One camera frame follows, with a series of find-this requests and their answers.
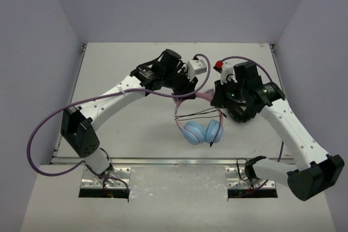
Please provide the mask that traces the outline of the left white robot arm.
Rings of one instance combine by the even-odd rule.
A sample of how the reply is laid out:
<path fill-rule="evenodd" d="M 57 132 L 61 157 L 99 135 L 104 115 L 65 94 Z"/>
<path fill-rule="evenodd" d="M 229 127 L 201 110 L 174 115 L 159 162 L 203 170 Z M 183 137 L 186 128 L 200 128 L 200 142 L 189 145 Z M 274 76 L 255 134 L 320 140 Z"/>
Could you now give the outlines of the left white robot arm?
<path fill-rule="evenodd" d="M 197 75 L 206 70 L 204 61 L 192 58 L 183 62 L 178 53 L 166 49 L 158 58 L 138 65 L 101 99 L 64 109 L 61 135 L 95 173 L 103 175 L 111 167 L 99 150 L 96 132 L 102 124 L 127 105 L 162 87 L 171 89 L 175 96 L 194 99 Z"/>

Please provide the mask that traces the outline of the pink blue cat-ear headphones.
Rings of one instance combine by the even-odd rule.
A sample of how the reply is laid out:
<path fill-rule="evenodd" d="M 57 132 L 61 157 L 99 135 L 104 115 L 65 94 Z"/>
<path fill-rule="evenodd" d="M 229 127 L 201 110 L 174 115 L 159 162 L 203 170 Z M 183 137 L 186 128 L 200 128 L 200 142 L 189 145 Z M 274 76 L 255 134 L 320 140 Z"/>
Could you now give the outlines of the pink blue cat-ear headphones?
<path fill-rule="evenodd" d="M 178 109 L 183 101 L 178 99 L 173 99 L 173 101 L 175 104 L 174 117 L 176 126 L 190 144 L 198 145 L 206 142 L 211 147 L 214 143 L 218 143 L 221 140 L 224 130 L 223 121 L 226 115 L 220 109 L 217 109 L 219 120 L 210 120 L 206 128 L 194 121 L 188 121 L 185 125 L 182 125 L 178 119 Z"/>

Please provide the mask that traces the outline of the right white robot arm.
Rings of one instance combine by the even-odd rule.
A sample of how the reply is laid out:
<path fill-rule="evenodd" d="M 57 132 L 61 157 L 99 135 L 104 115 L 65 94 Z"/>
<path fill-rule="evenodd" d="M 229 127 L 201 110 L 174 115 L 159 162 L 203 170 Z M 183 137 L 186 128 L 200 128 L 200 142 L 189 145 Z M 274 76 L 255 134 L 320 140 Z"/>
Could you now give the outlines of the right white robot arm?
<path fill-rule="evenodd" d="M 294 165 L 265 156 L 246 160 L 247 182 L 272 180 L 287 186 L 299 200 L 307 201 L 336 183 L 344 160 L 340 155 L 330 155 L 314 140 L 294 114 L 281 88 L 273 81 L 263 83 L 258 68 L 251 60 L 236 65 L 226 59 L 216 62 L 214 70 L 219 72 L 220 79 L 214 83 L 211 105 L 224 109 L 236 123 L 246 123 L 261 115 L 294 159 Z"/>

